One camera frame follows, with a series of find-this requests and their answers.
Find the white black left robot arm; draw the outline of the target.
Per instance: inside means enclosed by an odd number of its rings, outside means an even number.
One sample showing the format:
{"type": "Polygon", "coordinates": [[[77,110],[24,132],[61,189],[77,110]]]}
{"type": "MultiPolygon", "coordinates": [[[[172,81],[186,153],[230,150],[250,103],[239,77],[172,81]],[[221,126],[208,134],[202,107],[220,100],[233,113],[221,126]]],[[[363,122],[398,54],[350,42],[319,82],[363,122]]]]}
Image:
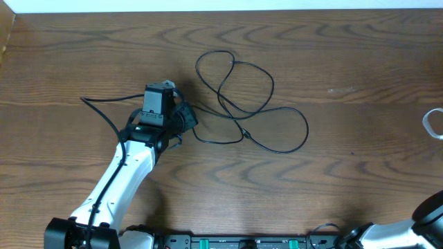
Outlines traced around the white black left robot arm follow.
{"type": "Polygon", "coordinates": [[[197,125],[174,82],[147,84],[143,106],[117,130],[118,145],[107,170],[68,219],[54,218],[44,232],[45,248],[153,248],[154,236],[120,230],[132,199],[169,141],[197,125]]]}

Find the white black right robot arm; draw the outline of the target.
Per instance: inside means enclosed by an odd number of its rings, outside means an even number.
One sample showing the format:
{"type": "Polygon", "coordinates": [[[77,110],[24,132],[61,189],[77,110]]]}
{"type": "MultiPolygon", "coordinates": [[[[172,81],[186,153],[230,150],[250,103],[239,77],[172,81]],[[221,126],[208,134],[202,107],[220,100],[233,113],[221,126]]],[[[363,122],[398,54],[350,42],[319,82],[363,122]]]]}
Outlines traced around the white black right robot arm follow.
{"type": "Polygon", "coordinates": [[[411,219],[385,225],[367,223],[353,229],[336,247],[442,249],[442,192],[423,201],[411,219]]]}

